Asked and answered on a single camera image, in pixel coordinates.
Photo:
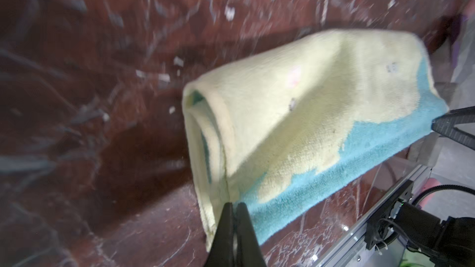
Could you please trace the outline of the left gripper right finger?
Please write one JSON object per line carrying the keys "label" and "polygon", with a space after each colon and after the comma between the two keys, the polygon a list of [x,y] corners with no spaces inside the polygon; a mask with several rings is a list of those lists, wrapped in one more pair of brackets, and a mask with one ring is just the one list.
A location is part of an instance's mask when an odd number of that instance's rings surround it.
{"label": "left gripper right finger", "polygon": [[235,266],[266,267],[251,217],[245,203],[239,203],[235,211]]}

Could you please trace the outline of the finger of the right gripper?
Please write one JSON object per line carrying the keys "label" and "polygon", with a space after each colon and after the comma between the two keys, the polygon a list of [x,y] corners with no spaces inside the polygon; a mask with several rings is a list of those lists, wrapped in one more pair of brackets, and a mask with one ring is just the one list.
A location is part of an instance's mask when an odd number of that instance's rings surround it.
{"label": "finger of the right gripper", "polygon": [[474,122],[475,107],[465,107],[452,110],[434,119],[431,130],[469,149],[475,150],[475,136],[456,127],[457,125]]}

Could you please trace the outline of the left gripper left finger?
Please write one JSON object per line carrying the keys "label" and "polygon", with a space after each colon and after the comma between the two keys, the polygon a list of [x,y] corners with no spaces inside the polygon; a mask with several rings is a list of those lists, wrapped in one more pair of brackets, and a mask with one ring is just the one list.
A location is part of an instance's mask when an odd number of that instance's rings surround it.
{"label": "left gripper left finger", "polygon": [[214,241],[204,267],[233,267],[234,211],[232,203],[225,203],[216,229]]}

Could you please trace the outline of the yellow teal whale towel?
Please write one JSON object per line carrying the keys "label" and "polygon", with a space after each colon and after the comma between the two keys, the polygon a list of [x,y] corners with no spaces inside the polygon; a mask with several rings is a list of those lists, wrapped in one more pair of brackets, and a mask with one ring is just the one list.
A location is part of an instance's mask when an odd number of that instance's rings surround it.
{"label": "yellow teal whale towel", "polygon": [[245,203],[259,243],[428,135],[448,111],[404,31],[333,29],[201,75],[182,100],[206,235]]}

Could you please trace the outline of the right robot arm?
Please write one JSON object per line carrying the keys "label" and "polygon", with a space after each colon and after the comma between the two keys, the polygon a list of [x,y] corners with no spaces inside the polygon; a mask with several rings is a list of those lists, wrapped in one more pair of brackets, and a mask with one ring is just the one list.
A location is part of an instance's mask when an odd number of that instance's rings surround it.
{"label": "right robot arm", "polygon": [[[469,149],[475,148],[475,136],[457,126],[473,123],[475,108],[455,109],[433,120],[433,132]],[[461,185],[438,185],[421,192],[412,203],[402,204],[396,218],[388,220],[395,233],[407,241],[406,249],[421,253],[436,267],[473,267],[475,265],[475,219],[448,217],[442,221],[423,211],[420,202],[442,191],[474,195],[475,190]]]}

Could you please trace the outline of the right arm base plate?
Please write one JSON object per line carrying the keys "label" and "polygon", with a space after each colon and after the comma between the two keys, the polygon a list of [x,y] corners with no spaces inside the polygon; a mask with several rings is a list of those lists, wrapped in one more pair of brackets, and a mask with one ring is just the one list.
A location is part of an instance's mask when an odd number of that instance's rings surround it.
{"label": "right arm base plate", "polygon": [[404,203],[412,197],[413,181],[406,180],[388,198],[386,198],[375,213],[368,219],[364,241],[366,249],[375,249],[378,243],[383,242],[388,233],[388,227],[383,226],[381,219],[390,219],[395,211],[397,202]]}

